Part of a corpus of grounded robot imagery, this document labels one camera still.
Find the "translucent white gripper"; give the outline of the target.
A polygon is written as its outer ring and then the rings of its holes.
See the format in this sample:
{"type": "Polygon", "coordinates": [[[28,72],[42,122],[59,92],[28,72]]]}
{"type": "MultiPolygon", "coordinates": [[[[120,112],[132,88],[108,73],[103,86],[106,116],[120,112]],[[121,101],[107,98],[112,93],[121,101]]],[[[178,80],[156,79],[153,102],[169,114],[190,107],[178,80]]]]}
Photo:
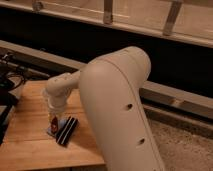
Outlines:
{"type": "Polygon", "coordinates": [[[52,121],[54,117],[60,119],[65,112],[69,94],[59,91],[49,92],[44,89],[42,95],[47,106],[49,120],[52,121]]]}

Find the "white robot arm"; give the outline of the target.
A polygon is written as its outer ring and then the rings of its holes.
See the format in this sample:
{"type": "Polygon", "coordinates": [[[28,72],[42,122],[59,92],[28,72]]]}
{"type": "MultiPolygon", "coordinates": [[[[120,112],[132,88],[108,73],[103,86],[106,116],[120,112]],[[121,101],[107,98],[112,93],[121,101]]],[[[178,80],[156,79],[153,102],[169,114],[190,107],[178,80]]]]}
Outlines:
{"type": "Polygon", "coordinates": [[[166,171],[139,95],[150,71],[149,56],[135,46],[99,56],[47,81],[49,113],[63,113],[77,88],[108,171],[166,171]]]}

